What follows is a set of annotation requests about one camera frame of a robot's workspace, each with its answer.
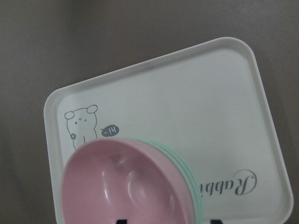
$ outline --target cartoon bear drawing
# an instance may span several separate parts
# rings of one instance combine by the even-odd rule
[[[70,133],[70,138],[73,141],[75,149],[85,142],[97,138],[97,133],[95,131],[97,125],[95,112],[97,110],[97,105],[91,105],[64,114],[64,117],[67,120],[67,130]]]

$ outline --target plastic tray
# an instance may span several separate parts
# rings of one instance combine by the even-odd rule
[[[113,136],[176,150],[200,183],[205,224],[281,224],[292,211],[255,57],[238,39],[218,38],[58,89],[44,119],[58,224],[68,158],[84,141]]]

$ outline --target pink bowl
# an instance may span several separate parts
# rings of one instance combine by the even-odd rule
[[[107,138],[80,147],[61,185],[65,224],[194,224],[194,206],[176,166],[156,148]]]

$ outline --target plastic bowl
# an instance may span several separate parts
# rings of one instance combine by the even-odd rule
[[[194,180],[175,157],[154,142],[84,144],[64,169],[65,224],[198,224]]]

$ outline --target white tray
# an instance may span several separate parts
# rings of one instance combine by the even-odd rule
[[[215,39],[58,89],[44,119],[58,224],[68,158],[84,139],[115,134],[154,139],[180,153],[200,183],[205,224],[281,224],[292,211],[255,57],[238,39]]]

